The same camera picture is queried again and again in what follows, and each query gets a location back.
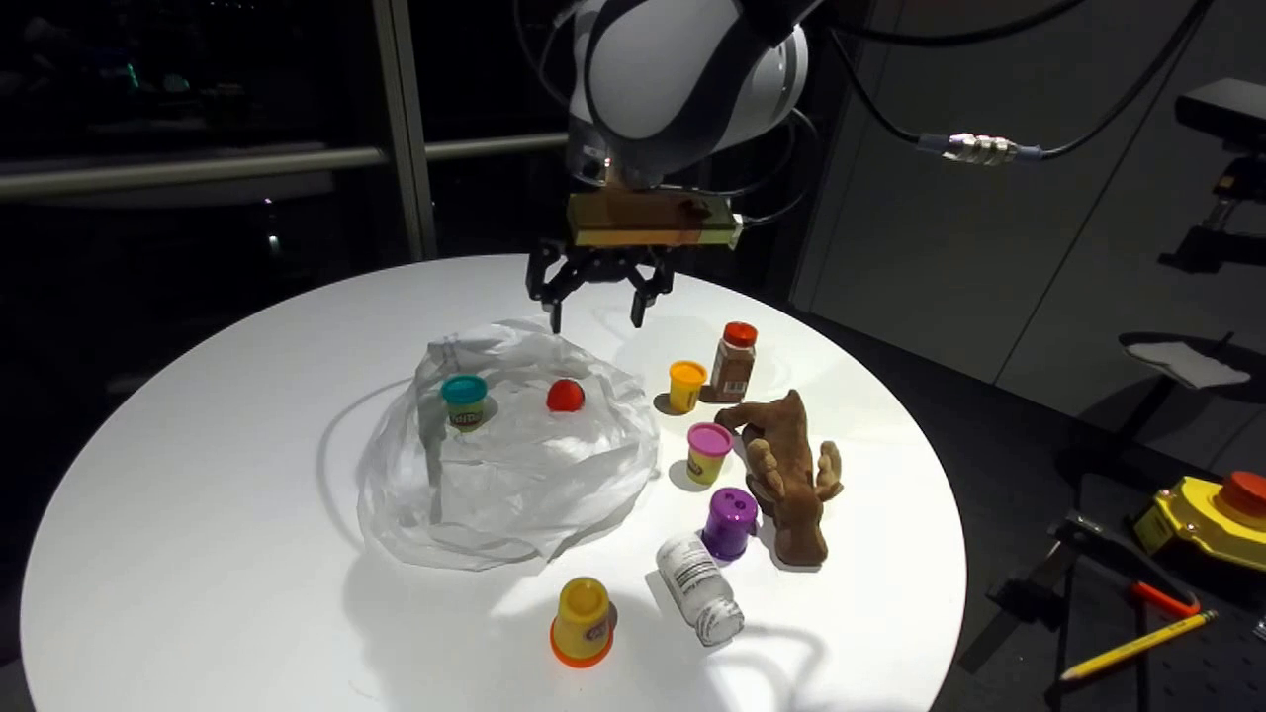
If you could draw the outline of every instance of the white wall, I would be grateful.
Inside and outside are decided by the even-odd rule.
[[[1033,7],[1044,5],[909,0],[892,26],[967,28]],[[921,130],[995,127],[1056,143],[1099,118],[1184,13],[1188,0],[1086,5],[992,49],[875,51],[866,76],[880,107]],[[1263,0],[1214,5],[1156,111],[1134,107],[1056,165],[962,172],[909,156],[858,107],[847,111],[793,307],[1102,429],[1122,421],[1148,380],[1115,345],[1119,332],[1232,329],[1239,345],[1266,353],[1266,270],[1188,279],[1156,264],[1203,221],[1228,159],[1169,111],[1178,90],[1219,76],[1266,85]],[[1251,209],[1239,225],[1266,234]],[[1255,412],[1178,396],[1148,442],[1214,467]]]

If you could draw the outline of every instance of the white round table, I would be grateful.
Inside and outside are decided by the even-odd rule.
[[[520,256],[424,262],[274,307],[139,387],[59,485],[27,557],[24,664],[40,710],[89,712],[461,712],[461,710],[929,710],[962,626],[953,491],[919,424],[842,347],[741,293],[677,279],[643,329],[630,285],[584,285],[561,336],[665,391],[713,363],[721,324],[760,324],[746,399],[799,387],[809,440],[842,450],[832,557],[788,573],[752,541],[727,568],[744,636],[705,655],[653,573],[698,531],[682,430],[634,514],[547,572],[420,573],[361,541],[355,458],[427,342],[537,321]],[[744,485],[727,458],[721,485]],[[584,673],[549,659],[559,591],[591,573],[619,626]]]

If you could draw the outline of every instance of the white bottle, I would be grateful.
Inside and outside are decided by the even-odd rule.
[[[744,631],[744,608],[734,606],[734,595],[705,541],[665,541],[657,568],[680,618],[696,631],[705,651],[721,651]]]

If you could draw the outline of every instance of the blue bottle cap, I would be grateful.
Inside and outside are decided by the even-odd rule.
[[[441,380],[441,405],[449,405],[449,409],[482,405],[482,396],[485,396],[485,380],[477,380],[477,376]]]

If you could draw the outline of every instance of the clear plastic bag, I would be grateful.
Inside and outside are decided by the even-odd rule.
[[[473,430],[453,430],[439,399],[458,372],[491,383],[494,415]],[[577,380],[584,409],[547,412],[552,380]],[[361,528],[411,568],[547,561],[624,514],[653,474],[643,387],[537,324],[504,321],[427,345],[361,458]]]

